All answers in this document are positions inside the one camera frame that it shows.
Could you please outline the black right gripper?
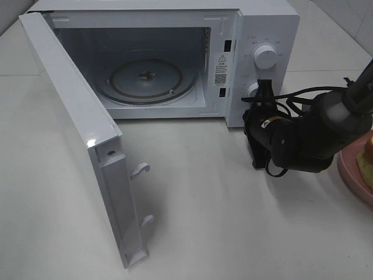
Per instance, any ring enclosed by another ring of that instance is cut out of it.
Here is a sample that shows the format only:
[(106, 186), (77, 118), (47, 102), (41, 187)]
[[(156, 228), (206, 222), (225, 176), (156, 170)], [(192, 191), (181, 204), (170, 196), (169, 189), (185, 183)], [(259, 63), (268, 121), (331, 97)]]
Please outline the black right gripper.
[[(258, 79), (256, 97), (271, 99), (273, 97), (272, 80)], [(255, 169), (265, 169), (269, 166), (272, 157), (272, 138), (275, 128), (274, 121), (287, 119), (287, 108), (275, 102), (253, 102), (251, 108), (242, 116), (244, 120), (244, 133), (248, 139), (249, 150), (252, 156), (252, 165)]]

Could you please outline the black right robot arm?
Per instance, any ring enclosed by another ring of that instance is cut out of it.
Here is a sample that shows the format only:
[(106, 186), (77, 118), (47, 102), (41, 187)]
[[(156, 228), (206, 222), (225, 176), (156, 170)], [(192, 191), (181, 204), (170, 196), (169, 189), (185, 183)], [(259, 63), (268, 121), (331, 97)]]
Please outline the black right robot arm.
[(269, 164), (288, 170), (319, 173), (335, 154), (372, 127), (372, 64), (346, 87), (309, 87), (276, 96), (270, 79), (258, 80), (245, 111), (247, 137), (255, 169), (270, 172)]

